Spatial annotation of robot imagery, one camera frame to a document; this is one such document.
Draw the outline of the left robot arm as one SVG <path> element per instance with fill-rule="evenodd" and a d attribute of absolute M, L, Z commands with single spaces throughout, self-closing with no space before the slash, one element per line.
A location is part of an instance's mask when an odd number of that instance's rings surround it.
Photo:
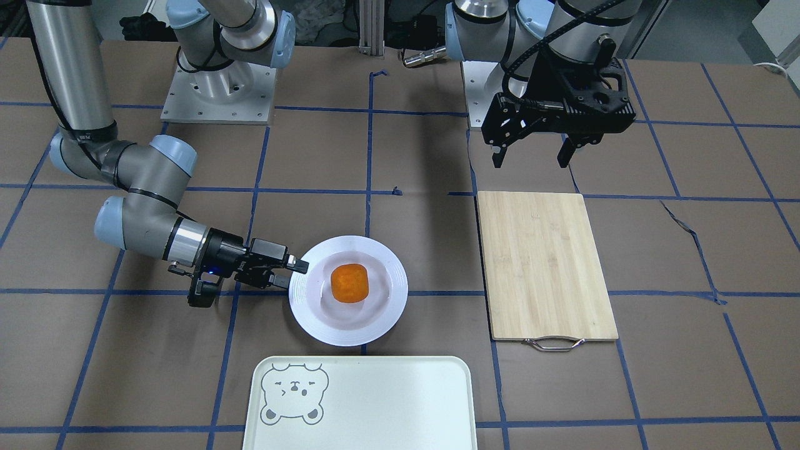
<path fill-rule="evenodd" d="M 498 85 L 480 122 L 492 164 L 534 133 L 566 137 L 561 168 L 575 152 L 636 119 L 618 45 L 639 1 L 452 1 L 445 9 L 448 56 L 494 63 Z"/>

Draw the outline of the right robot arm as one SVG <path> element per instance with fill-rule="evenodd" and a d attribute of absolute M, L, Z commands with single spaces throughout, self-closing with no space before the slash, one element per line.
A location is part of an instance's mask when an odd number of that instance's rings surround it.
<path fill-rule="evenodd" d="M 176 137 L 158 134 L 148 144 L 118 137 L 99 37 L 89 1 L 28 1 L 32 49 L 59 131 L 51 142 L 52 164 L 79 178 L 125 191 L 103 203 L 95 236 L 115 248 L 169 262 L 169 270 L 191 279 L 192 293 L 219 288 L 203 274 L 260 289 L 288 288 L 275 269 L 304 274 L 308 263 L 277 243 L 208 227 L 178 206 L 194 174 L 197 154 Z M 180 1 L 174 13 L 182 43 L 205 49 L 185 61 L 201 72 L 234 63 L 272 68 L 288 65 L 294 18 L 269 1 Z"/>

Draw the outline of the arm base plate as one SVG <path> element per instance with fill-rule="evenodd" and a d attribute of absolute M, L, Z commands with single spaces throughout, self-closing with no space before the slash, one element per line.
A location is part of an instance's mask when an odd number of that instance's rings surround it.
<path fill-rule="evenodd" d="M 463 61 L 462 77 L 469 128 L 479 129 L 494 95 L 502 91 L 503 69 L 499 62 Z"/>
<path fill-rule="evenodd" d="M 167 123 L 268 125 L 278 69 L 233 62 L 220 71 L 176 69 L 161 119 Z"/>

